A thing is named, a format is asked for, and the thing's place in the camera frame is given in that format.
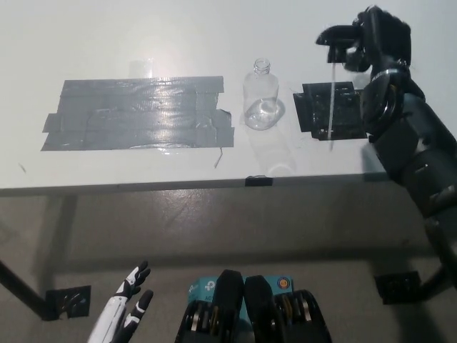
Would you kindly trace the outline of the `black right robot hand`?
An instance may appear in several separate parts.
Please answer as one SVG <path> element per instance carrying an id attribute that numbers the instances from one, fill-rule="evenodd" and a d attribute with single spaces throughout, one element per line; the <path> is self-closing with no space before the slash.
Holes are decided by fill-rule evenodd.
<path id="1" fill-rule="evenodd" d="M 352 52 L 346 53 L 344 69 L 371 70 L 375 76 L 387 69 L 408 71 L 411 65 L 411 28 L 378 6 L 369 6 L 353 21 L 357 36 Z"/>

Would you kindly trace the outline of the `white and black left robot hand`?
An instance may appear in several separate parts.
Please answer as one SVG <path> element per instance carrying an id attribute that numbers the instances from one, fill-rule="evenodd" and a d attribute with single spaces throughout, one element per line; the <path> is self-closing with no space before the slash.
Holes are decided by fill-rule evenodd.
<path id="1" fill-rule="evenodd" d="M 147 289 L 127 313 L 127 304 L 141 291 L 141 285 L 150 274 L 147 261 L 135 267 L 122 281 L 99 315 L 87 342 L 130 342 L 153 299 L 154 292 Z"/>

